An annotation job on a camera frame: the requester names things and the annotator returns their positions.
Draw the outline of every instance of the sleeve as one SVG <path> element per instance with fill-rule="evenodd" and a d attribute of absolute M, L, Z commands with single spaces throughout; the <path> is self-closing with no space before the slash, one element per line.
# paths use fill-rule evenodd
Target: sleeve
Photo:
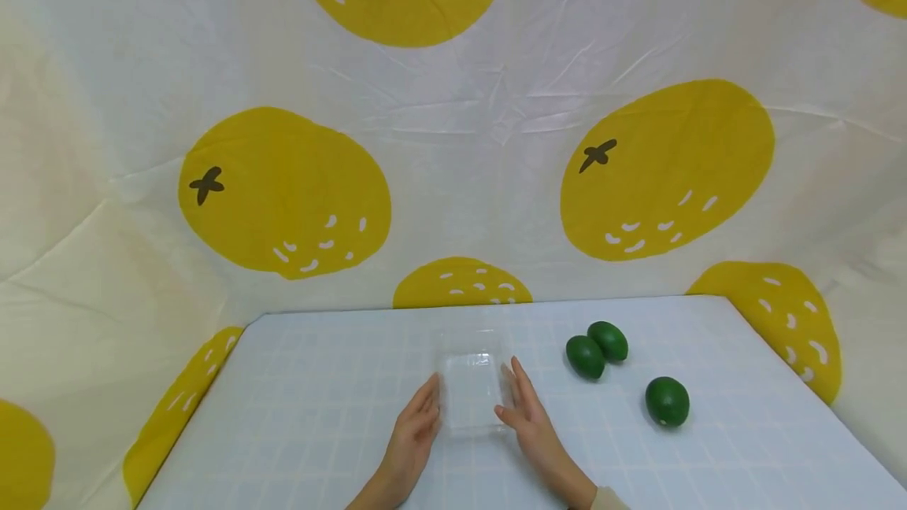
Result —
<path fill-rule="evenodd" d="M 599 487 L 590 510 L 629 510 L 623 501 L 609 486 Z"/>

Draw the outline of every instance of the grid pattern tablecloth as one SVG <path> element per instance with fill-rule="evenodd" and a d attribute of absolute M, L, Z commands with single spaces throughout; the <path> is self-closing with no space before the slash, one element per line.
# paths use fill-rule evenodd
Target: grid pattern tablecloth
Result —
<path fill-rule="evenodd" d="M 565 343 L 595 320 L 631 355 L 577 378 Z M 434 367 L 434 336 L 493 327 L 523 361 L 563 443 L 634 510 L 907 508 L 907 493 L 720 297 L 267 315 L 240 338 L 141 510 L 336 510 L 383 455 L 395 416 Z M 690 419 L 655 427 L 657 376 Z M 405 508 L 563 508 L 512 437 L 435 444 Z"/>

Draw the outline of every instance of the transparent box lid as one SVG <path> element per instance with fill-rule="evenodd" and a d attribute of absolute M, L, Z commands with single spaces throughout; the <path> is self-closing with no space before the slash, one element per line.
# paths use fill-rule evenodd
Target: transparent box lid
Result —
<path fill-rule="evenodd" d="M 446 433 L 475 438 L 504 431 L 494 407 L 512 407 L 513 401 L 502 374 L 507 356 L 501 335 L 491 329 L 446 331 L 438 336 L 435 353 Z"/>

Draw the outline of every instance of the wrist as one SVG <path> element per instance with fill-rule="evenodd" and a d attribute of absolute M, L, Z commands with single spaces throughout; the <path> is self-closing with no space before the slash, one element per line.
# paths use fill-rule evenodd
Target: wrist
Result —
<path fill-rule="evenodd" d="M 576 463 L 562 468 L 562 472 L 555 478 L 554 492 L 570 508 L 576 510 L 589 510 L 595 501 L 598 487 L 595 482 L 589 479 L 589 476 L 580 469 Z"/>
<path fill-rule="evenodd" d="M 394 499 L 391 482 L 378 467 L 375 474 L 365 483 L 359 496 L 346 510 L 394 510 L 399 505 Z"/>

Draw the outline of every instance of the lime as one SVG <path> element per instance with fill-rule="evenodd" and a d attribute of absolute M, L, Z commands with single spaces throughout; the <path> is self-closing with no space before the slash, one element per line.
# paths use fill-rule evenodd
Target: lime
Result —
<path fill-rule="evenodd" d="M 690 395 L 683 384 L 660 376 L 646 386 L 646 408 L 658 425 L 679 427 L 690 415 Z"/>
<path fill-rule="evenodd" d="M 579 376 L 598 380 L 605 371 L 605 357 L 595 341 L 585 335 L 567 341 L 567 360 Z"/>
<path fill-rule="evenodd" d="M 627 338 L 623 336 L 618 327 L 615 327 L 608 321 L 596 321 L 589 326 L 586 335 L 598 344 L 602 349 L 605 360 L 608 362 L 621 362 L 627 359 L 629 348 L 627 347 Z"/>

